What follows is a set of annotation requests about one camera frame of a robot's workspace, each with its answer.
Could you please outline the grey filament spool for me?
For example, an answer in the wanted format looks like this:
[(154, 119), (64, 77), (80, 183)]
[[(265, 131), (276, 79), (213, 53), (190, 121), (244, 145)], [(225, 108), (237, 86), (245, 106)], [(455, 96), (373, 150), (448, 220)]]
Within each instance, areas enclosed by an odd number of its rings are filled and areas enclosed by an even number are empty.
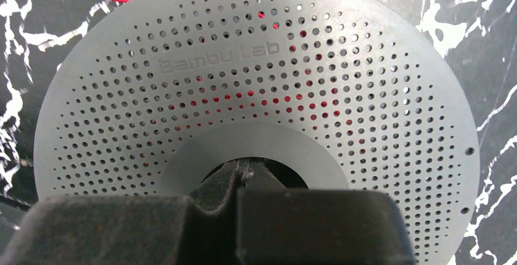
[(225, 161), (389, 194), (420, 264), (459, 247), (477, 132), (441, 55), (376, 0), (131, 0), (78, 42), (38, 116), (39, 199), (175, 196)]

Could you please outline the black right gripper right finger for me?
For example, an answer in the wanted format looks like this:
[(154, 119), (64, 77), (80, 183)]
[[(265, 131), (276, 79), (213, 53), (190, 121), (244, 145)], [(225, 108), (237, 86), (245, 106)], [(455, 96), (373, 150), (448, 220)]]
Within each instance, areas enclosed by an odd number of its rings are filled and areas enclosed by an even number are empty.
[(238, 166), (240, 264), (415, 264), (401, 212), (387, 194), (286, 188), (262, 163)]

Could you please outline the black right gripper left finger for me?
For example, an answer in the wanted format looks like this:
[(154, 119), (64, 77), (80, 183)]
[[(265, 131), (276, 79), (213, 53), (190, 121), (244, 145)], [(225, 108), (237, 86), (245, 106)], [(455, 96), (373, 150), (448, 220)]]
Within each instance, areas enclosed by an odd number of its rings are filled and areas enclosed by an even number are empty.
[(63, 196), (23, 217), (2, 264), (232, 264), (240, 164), (191, 193)]

